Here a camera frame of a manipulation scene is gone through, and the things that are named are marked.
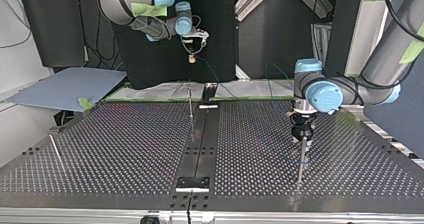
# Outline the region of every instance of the black cable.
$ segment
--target black cable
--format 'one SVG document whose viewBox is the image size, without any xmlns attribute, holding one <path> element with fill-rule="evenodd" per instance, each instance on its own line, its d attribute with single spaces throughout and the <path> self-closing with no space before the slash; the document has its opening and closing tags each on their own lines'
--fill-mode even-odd
<svg viewBox="0 0 424 224">
<path fill-rule="evenodd" d="M 355 93 L 355 98 L 352 100 L 352 103 L 350 105 L 354 105 L 358 99 L 361 102 L 360 104 L 361 106 L 365 105 L 364 99 L 362 98 L 361 94 L 359 94 L 358 85 L 356 83 L 355 83 L 355 88 L 353 88 L 349 84 L 342 82 L 336 78 L 329 78 L 329 80 L 340 83 L 344 85 L 345 87 L 347 87 L 349 90 L 351 90 L 353 93 Z"/>
<path fill-rule="evenodd" d="M 389 10 L 390 15 L 392 16 L 393 20 L 396 22 L 396 24 L 399 25 L 399 27 L 405 31 L 406 33 L 408 33 L 410 36 L 414 37 L 415 39 L 424 42 L 424 37 L 418 35 L 416 32 L 412 31 L 411 29 L 409 29 L 408 27 L 406 27 L 402 21 L 399 19 L 399 17 L 396 14 L 395 9 L 392 6 L 392 3 L 390 2 L 390 0 L 384 0 L 384 2 L 386 2 L 386 6 L 387 9 Z"/>
<path fill-rule="evenodd" d="M 88 49 L 87 51 L 91 51 L 98 59 L 99 59 L 99 63 L 97 64 L 96 68 L 99 68 L 102 64 L 105 65 L 108 69 L 112 69 L 112 67 L 109 67 L 109 65 L 105 62 L 105 61 L 110 61 L 112 59 L 115 58 L 115 53 L 116 53 L 116 39 L 115 37 L 113 38 L 113 55 L 110 58 L 105 58 L 101 52 L 99 52 L 99 39 L 100 39 L 100 21 L 101 21 L 101 11 L 100 11 L 100 6 L 97 5 L 98 7 L 98 19 L 97 19 L 97 30 L 96 30 L 96 43 L 95 43 L 95 47 L 92 47 L 88 41 L 87 41 L 87 37 L 86 37 L 86 32 L 85 32 L 85 27 L 84 27 L 84 18 L 82 15 L 82 7 L 81 7 L 81 0 L 78 0 L 79 3 L 79 9 L 80 9 L 80 18 L 81 18 L 81 23 L 82 23 L 82 29 L 83 29 L 83 39 L 84 39 L 84 45 L 86 46 L 86 48 Z"/>
<path fill-rule="evenodd" d="M 111 69 L 114 69 L 114 66 L 115 66 L 116 60 L 118 60 L 119 54 L 120 54 L 120 52 L 118 51 L 118 53 L 116 53 L 116 56 L 115 56 L 115 58 L 113 59 L 113 62 L 112 62 L 112 67 L 111 67 Z"/>
<path fill-rule="evenodd" d="M 317 58 L 319 59 L 319 50 L 318 50 L 318 43 L 315 35 L 315 11 L 317 9 L 317 3 L 318 0 L 315 0 L 314 2 L 314 8 L 312 10 L 312 35 L 314 35 L 314 44 L 315 44 L 315 51 L 317 52 Z"/>
</svg>

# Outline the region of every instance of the metal rod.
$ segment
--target metal rod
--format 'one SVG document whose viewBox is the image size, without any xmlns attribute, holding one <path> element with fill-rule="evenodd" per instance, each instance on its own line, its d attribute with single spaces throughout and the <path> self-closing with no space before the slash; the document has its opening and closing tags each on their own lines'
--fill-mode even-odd
<svg viewBox="0 0 424 224">
<path fill-rule="evenodd" d="M 297 183 L 302 183 L 302 175 L 303 175 L 303 168 L 305 167 L 305 157 L 306 157 L 306 146 L 308 143 L 308 138 L 304 137 L 302 139 L 302 150 L 300 152 L 300 165 L 299 165 L 299 177 L 297 179 Z"/>
<path fill-rule="evenodd" d="M 188 83 L 188 103 L 190 105 L 190 118 L 193 119 L 193 105 L 192 105 L 192 101 L 191 101 L 191 84 L 190 82 Z"/>
</svg>

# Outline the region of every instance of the black backdrop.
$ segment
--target black backdrop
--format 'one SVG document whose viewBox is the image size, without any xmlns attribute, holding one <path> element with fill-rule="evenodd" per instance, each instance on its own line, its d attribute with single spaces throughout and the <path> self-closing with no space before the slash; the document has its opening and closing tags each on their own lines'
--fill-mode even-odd
<svg viewBox="0 0 424 224">
<path fill-rule="evenodd" d="M 210 34 L 207 47 L 199 54 L 206 59 L 218 76 L 226 82 L 235 78 L 236 28 L 235 0 L 177 0 L 189 1 L 193 14 L 202 18 L 200 28 Z M 169 16 L 175 15 L 174 7 Z M 200 60 L 188 63 L 188 55 L 178 37 L 149 42 L 142 32 L 113 25 L 128 78 L 135 89 L 154 86 L 166 81 L 192 80 L 216 82 L 209 68 Z"/>
</svg>

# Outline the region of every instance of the cable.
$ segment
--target cable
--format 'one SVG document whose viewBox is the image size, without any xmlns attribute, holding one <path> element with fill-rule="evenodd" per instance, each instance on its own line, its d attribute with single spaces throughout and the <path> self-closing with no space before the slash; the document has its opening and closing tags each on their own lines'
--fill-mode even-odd
<svg viewBox="0 0 424 224">
<path fill-rule="evenodd" d="M 193 55 L 193 56 L 194 56 L 194 55 L 199 54 L 200 52 L 202 52 L 202 51 L 203 51 L 203 48 L 205 47 L 204 45 L 201 45 L 199 50 L 197 50 L 197 51 L 195 51 L 195 52 L 191 52 L 191 51 L 187 48 L 187 46 L 185 45 L 185 43 L 184 43 L 184 40 L 183 40 L 183 37 L 182 37 L 182 36 L 180 36 L 180 40 L 181 40 L 181 44 L 183 45 L 183 47 L 184 47 L 184 49 L 186 50 L 186 52 L 187 52 L 188 54 L 190 54 L 190 55 Z"/>
<path fill-rule="evenodd" d="M 293 89 L 294 89 L 294 85 L 293 85 L 293 83 L 291 83 L 290 82 L 290 78 L 289 78 L 289 76 L 287 75 L 287 73 L 286 72 L 284 72 L 281 68 L 279 68 L 277 65 L 275 65 L 275 63 L 272 63 L 272 62 L 268 62 L 266 65 L 268 66 L 268 64 L 271 64 L 271 65 L 273 65 L 279 72 L 281 72 L 283 75 L 284 75 L 284 77 L 287 79 L 287 81 L 289 82 L 289 84 L 293 87 Z"/>
<path fill-rule="evenodd" d="M 20 22 L 20 23 L 22 23 L 22 25 L 24 25 L 24 26 L 25 26 L 25 27 L 29 30 L 29 33 L 28 33 L 28 36 L 27 36 L 24 40 L 22 40 L 22 41 L 20 41 L 20 42 L 17 42 L 17 43 L 14 43 L 14 44 L 5 45 L 5 46 L 0 46 L 0 49 L 4 49 L 4 48 L 10 48 L 10 47 L 19 46 L 19 45 L 21 45 L 21 44 L 24 44 L 25 42 L 27 42 L 27 41 L 31 38 L 32 31 L 31 31 L 31 29 L 30 29 L 30 27 L 29 27 L 28 20 L 26 19 L 26 16 L 25 16 L 24 6 L 23 6 L 23 4 L 22 4 L 22 2 L 21 2 L 20 0 L 16 0 L 16 1 L 19 3 L 19 6 L 21 7 L 22 15 L 23 15 L 23 17 L 24 17 L 24 18 L 23 18 L 23 20 L 22 20 L 22 18 L 18 15 L 18 13 L 16 13 L 15 9 L 13 9 L 12 5 L 10 5 L 9 1 L 8 1 L 8 0 L 3 0 L 3 2 L 4 2 L 4 3 L 8 6 L 8 8 L 12 11 L 12 13 L 15 15 L 15 17 L 19 20 L 19 22 Z"/>
<path fill-rule="evenodd" d="M 196 56 L 197 59 L 201 60 L 203 63 L 205 63 L 205 65 L 211 70 L 212 74 L 214 75 L 218 85 L 221 85 L 228 93 L 230 93 L 231 96 L 233 96 L 236 100 L 239 100 L 230 90 L 228 90 L 228 88 L 226 86 L 224 86 L 224 84 L 221 83 L 221 81 L 219 80 L 218 76 L 216 75 L 215 71 L 213 70 L 213 68 L 209 65 L 209 62 L 206 61 L 205 59 Z"/>
<path fill-rule="evenodd" d="M 15 15 L 15 17 L 19 20 L 19 22 L 22 23 L 22 25 L 24 25 L 28 30 L 30 30 L 28 20 L 27 20 L 27 18 L 25 16 L 24 6 L 21 3 L 21 1 L 20 0 L 16 0 L 16 2 L 19 4 L 19 7 L 21 8 L 21 12 L 22 12 L 23 18 L 21 18 L 18 15 L 18 13 L 16 13 L 15 9 L 13 9 L 12 5 L 10 5 L 10 3 L 9 3 L 8 0 L 3 0 L 3 2 L 9 7 L 9 9 L 12 11 L 12 13 Z"/>
<path fill-rule="evenodd" d="M 317 52 L 317 59 L 319 59 L 319 50 L 318 50 L 318 43 L 317 43 L 317 38 L 316 38 L 316 33 L 315 33 L 315 11 L 317 9 L 317 3 L 318 0 L 315 0 L 314 2 L 314 9 L 312 10 L 312 35 L 313 35 L 313 40 L 314 40 L 314 44 L 315 44 L 315 51 Z"/>
<path fill-rule="evenodd" d="M 406 33 L 408 33 L 410 36 L 412 36 L 413 38 L 424 42 L 424 37 L 418 35 L 415 31 L 412 31 L 411 29 L 409 29 L 408 27 L 406 27 L 402 21 L 399 19 L 399 17 L 396 14 L 395 9 L 392 6 L 392 3 L 390 2 L 390 0 L 384 0 L 384 2 L 386 2 L 386 6 L 387 9 L 389 10 L 390 15 L 392 16 L 393 20 L 396 22 L 396 24 L 398 24 L 398 26 L 405 31 Z"/>
<path fill-rule="evenodd" d="M 202 23 L 202 18 L 198 15 L 192 15 L 192 17 L 196 17 L 199 20 L 197 24 L 194 26 L 194 28 L 198 28 L 200 26 L 200 23 Z"/>
</svg>

